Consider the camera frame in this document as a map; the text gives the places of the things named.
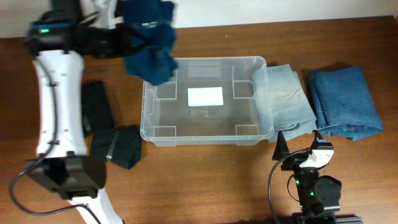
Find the plastic storage container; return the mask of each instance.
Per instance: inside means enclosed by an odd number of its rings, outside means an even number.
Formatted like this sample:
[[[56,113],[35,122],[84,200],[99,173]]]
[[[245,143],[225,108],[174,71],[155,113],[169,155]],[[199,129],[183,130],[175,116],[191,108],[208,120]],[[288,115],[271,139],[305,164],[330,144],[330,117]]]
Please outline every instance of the plastic storage container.
[[[255,145],[274,133],[262,57],[178,58],[167,83],[144,82],[141,136],[156,146]]]

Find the dark blue denim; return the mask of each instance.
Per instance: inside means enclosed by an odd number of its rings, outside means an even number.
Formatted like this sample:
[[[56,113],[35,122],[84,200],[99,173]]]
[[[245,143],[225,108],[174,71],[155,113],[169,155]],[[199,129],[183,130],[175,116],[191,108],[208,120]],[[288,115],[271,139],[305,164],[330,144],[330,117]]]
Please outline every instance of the dark blue denim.
[[[383,131],[361,67],[334,72],[315,70],[309,79],[321,134],[355,141]]]
[[[170,1],[124,1],[125,25],[145,38],[131,37],[132,46],[147,44],[138,53],[124,58],[128,74],[140,76],[152,85],[160,85],[173,76],[178,67],[170,56],[177,39],[171,27],[173,9],[174,3]]]

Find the wooden table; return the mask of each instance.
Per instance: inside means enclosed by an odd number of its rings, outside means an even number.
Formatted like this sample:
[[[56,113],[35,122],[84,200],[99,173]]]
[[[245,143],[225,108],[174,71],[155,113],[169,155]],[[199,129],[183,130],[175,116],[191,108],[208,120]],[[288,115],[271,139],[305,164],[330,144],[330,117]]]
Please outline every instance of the wooden table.
[[[22,213],[10,201],[10,180],[35,157],[39,95],[31,58],[21,39],[0,40],[0,220],[2,223],[83,223],[76,210],[49,217]],[[307,75],[314,69],[363,68],[384,132],[359,141],[332,137],[335,155],[321,174],[343,183],[340,215],[366,223],[398,220],[398,27],[393,17],[282,22],[178,30],[176,57],[260,55],[268,66],[289,63],[310,98]],[[85,60],[85,80],[107,80],[118,126],[139,124],[142,82],[125,74],[122,59]],[[308,147],[313,135],[288,142]],[[108,164],[106,190],[126,223],[232,223],[271,218],[267,181],[275,144],[256,146],[143,145],[131,170]],[[277,214],[299,212],[287,193],[291,173],[277,171],[273,200]],[[296,196],[295,187],[290,186]],[[16,187],[24,205],[49,210],[68,205],[28,178]]]

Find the black fabric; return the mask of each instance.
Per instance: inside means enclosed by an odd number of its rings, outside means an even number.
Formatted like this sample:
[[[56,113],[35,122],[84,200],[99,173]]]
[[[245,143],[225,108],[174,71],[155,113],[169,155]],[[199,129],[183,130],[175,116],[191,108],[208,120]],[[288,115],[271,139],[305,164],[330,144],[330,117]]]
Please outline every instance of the black fabric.
[[[81,120],[85,137],[100,129],[114,128],[114,119],[102,81],[82,86]]]
[[[94,132],[91,143],[91,156],[98,156],[106,161],[106,155],[112,141],[119,131],[119,136],[114,144],[111,162],[125,169],[131,169],[141,158],[142,139],[139,129],[135,126],[121,130],[101,129]]]

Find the white card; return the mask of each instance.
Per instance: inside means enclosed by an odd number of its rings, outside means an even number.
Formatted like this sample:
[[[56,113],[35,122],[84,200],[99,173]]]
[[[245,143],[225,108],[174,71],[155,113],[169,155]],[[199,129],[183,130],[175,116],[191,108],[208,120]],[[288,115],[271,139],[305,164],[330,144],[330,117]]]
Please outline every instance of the white card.
[[[221,106],[223,104],[223,87],[188,89],[188,106]]]

